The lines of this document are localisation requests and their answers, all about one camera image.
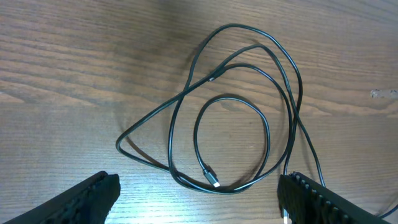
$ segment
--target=cable connector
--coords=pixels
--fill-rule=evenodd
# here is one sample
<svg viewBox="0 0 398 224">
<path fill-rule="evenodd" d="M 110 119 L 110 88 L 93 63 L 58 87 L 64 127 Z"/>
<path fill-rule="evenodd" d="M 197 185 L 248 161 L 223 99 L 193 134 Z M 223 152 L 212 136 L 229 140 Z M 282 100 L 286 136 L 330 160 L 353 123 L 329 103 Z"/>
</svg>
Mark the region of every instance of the cable connector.
<svg viewBox="0 0 398 224">
<path fill-rule="evenodd" d="M 218 182 L 218 179 L 216 177 L 216 174 L 214 173 L 213 170 L 211 169 L 205 169 L 203 170 L 203 175 L 205 175 L 206 179 L 211 183 L 214 187 L 219 187 L 220 183 Z"/>
</svg>

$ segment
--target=wooden surface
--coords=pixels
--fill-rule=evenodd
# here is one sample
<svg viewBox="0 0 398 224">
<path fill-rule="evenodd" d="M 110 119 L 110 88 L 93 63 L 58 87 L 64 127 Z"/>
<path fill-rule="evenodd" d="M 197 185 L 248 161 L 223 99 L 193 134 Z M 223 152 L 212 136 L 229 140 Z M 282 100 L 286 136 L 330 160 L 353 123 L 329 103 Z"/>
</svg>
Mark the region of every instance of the wooden surface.
<svg viewBox="0 0 398 224">
<path fill-rule="evenodd" d="M 371 213 L 398 203 L 398 101 L 372 99 L 398 87 L 395 0 L 0 1 L 0 222 L 20 215 L 92 174 L 118 173 L 121 196 L 107 223 L 282 223 L 277 206 L 281 169 L 234 196 L 201 194 L 118 154 L 116 138 L 181 91 L 193 49 L 213 29 L 238 22 L 273 35 L 297 63 L 304 82 L 302 120 L 318 152 L 327 186 Z M 231 29 L 212 40 L 193 81 L 230 53 L 264 38 Z M 250 62 L 282 84 L 260 50 Z M 192 130 L 206 100 L 221 93 L 249 98 L 271 124 L 271 167 L 284 150 L 286 110 L 272 84 L 233 70 L 185 98 L 175 132 L 177 168 L 205 181 Z M 131 136 L 166 162 L 166 110 Z M 234 103 L 205 113 L 199 141 L 222 185 L 251 175 L 264 137 L 257 114 Z M 317 180 L 298 135 L 290 162 Z M 398 223 L 398 213 L 386 219 Z"/>
</svg>

